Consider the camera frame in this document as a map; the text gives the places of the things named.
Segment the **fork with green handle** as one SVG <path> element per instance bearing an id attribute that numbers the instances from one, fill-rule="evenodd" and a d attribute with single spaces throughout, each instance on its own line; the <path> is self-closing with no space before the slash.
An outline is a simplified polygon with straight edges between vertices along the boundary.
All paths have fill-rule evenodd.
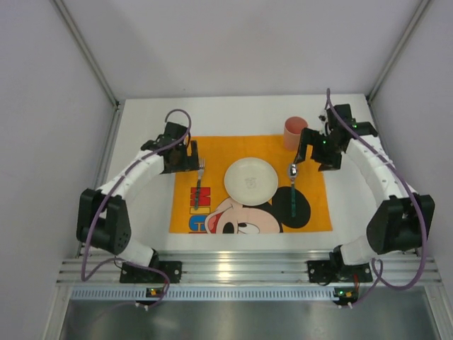
<path id="1" fill-rule="evenodd" d="M 202 177 L 203 177 L 204 172 L 205 172 L 205 167 L 206 167 L 206 161 L 205 161 L 205 159 L 201 159 L 200 160 L 200 167 L 199 167 L 199 169 L 197 171 L 197 186 L 196 186 L 196 191 L 195 191 L 195 204 L 194 204 L 194 209 L 195 210 L 199 209 Z"/>

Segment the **pink plastic cup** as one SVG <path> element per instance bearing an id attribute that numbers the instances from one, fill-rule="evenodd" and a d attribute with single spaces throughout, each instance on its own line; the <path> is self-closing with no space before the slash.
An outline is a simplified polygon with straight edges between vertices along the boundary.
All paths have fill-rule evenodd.
<path id="1" fill-rule="evenodd" d="M 283 133 L 285 149 L 289 151 L 296 151 L 299 145 L 302 130 L 307 127 L 308 122 L 301 117 L 293 116 L 286 119 Z"/>

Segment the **spoon with green handle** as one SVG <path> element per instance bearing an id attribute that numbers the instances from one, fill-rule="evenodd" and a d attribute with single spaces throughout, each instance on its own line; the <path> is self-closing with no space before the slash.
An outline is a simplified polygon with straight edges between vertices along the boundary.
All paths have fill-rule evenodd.
<path id="1" fill-rule="evenodd" d="M 291 186 L 291 216 L 296 217 L 297 214 L 297 200 L 296 200 L 296 188 L 295 188 L 295 180 L 298 176 L 298 169 L 297 165 L 291 163 L 287 169 L 287 175 L 290 179 L 290 186 Z"/>

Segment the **orange Mickey Mouse placemat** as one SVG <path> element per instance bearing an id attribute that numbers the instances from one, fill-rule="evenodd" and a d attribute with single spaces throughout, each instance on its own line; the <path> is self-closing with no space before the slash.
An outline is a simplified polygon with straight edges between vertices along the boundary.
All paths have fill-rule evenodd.
<path id="1" fill-rule="evenodd" d="M 291 216 L 291 186 L 287 168 L 295 153 L 285 149 L 281 135 L 197 137 L 205 159 L 199 209 L 194 209 L 197 174 L 176 174 L 169 231 L 172 234 L 277 234 L 330 232 L 333 229 L 323 174 L 307 160 L 295 180 L 297 214 Z M 278 189 L 266 203 L 242 205 L 224 187 L 226 170 L 235 161 L 255 157 L 278 175 Z"/>

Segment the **cream white plate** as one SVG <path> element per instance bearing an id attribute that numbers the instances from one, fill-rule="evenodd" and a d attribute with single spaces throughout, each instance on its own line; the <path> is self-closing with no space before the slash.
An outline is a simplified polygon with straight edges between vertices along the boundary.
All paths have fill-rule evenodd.
<path id="1" fill-rule="evenodd" d="M 256 206 L 268 202 L 278 189 L 276 170 L 255 157 L 235 161 L 224 175 L 224 187 L 230 198 L 242 205 Z"/>

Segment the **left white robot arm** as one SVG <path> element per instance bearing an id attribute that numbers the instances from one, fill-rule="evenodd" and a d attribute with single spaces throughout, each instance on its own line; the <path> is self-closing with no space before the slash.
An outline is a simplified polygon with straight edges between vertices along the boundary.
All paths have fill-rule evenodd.
<path id="1" fill-rule="evenodd" d="M 145 142 L 135 158 L 101 187 L 86 189 L 79 200 L 76 238 L 139 266 L 150 266 L 156 251 L 134 236 L 127 204 L 161 174 L 197 171 L 197 142 L 190 128 L 167 122 L 164 132 Z"/>

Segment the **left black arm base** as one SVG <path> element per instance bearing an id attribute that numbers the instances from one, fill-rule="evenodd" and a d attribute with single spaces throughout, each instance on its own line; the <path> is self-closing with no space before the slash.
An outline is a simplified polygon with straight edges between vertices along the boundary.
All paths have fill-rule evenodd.
<path id="1" fill-rule="evenodd" d="M 120 283 L 179 283 L 182 276 L 183 263 L 181 261 L 154 262 L 156 267 L 153 271 L 149 269 L 131 266 L 128 263 L 121 265 Z"/>

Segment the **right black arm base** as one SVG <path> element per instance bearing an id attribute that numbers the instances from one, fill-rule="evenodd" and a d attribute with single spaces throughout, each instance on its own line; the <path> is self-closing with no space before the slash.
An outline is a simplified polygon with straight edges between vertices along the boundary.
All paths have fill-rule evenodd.
<path id="1" fill-rule="evenodd" d="M 344 264 L 339 246 L 329 253 L 327 260 L 310 260 L 306 265 L 310 283 L 326 286 L 331 283 L 372 282 L 369 264 Z"/>

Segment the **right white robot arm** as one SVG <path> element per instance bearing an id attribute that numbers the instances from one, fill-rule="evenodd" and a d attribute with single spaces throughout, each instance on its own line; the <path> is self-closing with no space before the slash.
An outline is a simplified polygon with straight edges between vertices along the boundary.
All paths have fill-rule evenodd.
<path id="1" fill-rule="evenodd" d="M 320 117 L 322 131 L 304 128 L 294 161 L 311 159 L 319 171 L 339 170 L 344 156 L 358 167 L 371 190 L 377 210 L 366 232 L 356 240 L 337 246 L 329 259 L 335 270 L 370 262 L 382 254 L 422 247 L 427 240 L 435 202 L 420 195 L 395 173 L 395 166 L 382 148 L 378 132 L 370 122 L 359 122 L 348 104 L 325 110 Z"/>

